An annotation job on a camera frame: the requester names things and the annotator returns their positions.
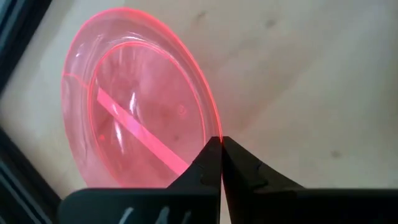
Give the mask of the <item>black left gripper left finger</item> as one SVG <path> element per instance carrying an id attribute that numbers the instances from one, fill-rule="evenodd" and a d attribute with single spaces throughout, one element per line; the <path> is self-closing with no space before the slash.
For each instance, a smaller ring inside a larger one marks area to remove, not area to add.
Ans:
<path id="1" fill-rule="evenodd" d="M 221 200 L 219 137 L 212 137 L 188 169 L 169 186 L 172 200 L 168 224 L 219 224 Z"/>

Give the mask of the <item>black table frame rail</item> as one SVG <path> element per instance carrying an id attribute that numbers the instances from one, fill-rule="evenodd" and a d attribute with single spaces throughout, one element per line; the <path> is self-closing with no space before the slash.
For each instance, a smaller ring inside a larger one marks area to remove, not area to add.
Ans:
<path id="1" fill-rule="evenodd" d="M 0 0 L 0 98 L 52 0 Z M 60 197 L 0 126 L 0 224 L 54 224 Z"/>

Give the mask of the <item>translucent pink plastic plate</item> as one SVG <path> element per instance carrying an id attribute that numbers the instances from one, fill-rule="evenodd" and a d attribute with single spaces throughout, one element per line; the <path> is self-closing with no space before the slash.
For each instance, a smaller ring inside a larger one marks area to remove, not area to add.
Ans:
<path id="1" fill-rule="evenodd" d="M 89 187 L 165 188 L 222 134 L 208 83 L 182 41 L 137 9 L 79 29 L 61 84 L 68 143 Z"/>

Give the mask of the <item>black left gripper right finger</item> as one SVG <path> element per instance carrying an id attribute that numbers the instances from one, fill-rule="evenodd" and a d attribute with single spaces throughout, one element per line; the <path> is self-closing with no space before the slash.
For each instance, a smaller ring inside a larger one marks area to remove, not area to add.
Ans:
<path id="1" fill-rule="evenodd" d="M 232 224 L 266 224 L 274 217 L 266 195 L 304 187 L 271 168 L 231 137 L 223 138 L 222 179 Z"/>

